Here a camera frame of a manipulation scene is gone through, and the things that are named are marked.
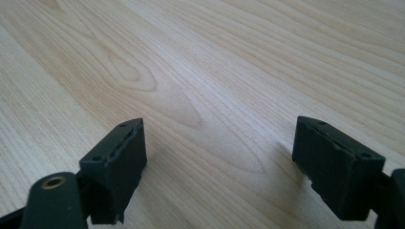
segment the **small hole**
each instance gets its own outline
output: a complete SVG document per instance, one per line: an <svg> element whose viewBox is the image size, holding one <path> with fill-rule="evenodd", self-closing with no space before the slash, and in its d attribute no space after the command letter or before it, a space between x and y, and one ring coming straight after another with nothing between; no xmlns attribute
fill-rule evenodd
<svg viewBox="0 0 405 229"><path fill-rule="evenodd" d="M93 161L101 161L102 157L101 156L95 156L93 157Z"/></svg>
<svg viewBox="0 0 405 229"><path fill-rule="evenodd" d="M361 153L361 156L365 157L365 158L370 158L372 157L371 155L367 154L367 153Z"/></svg>
<svg viewBox="0 0 405 229"><path fill-rule="evenodd" d="M65 181L65 177L52 177L42 183L42 188L46 190L54 189L62 185Z"/></svg>

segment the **light wood surface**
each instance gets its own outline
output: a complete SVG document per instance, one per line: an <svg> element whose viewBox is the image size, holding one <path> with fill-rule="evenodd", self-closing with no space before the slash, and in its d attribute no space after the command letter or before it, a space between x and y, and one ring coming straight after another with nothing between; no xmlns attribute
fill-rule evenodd
<svg viewBox="0 0 405 229"><path fill-rule="evenodd" d="M373 228L337 219L291 150L307 115L405 167L405 2L0 0L0 90L1 216L143 117L114 228Z"/></svg>

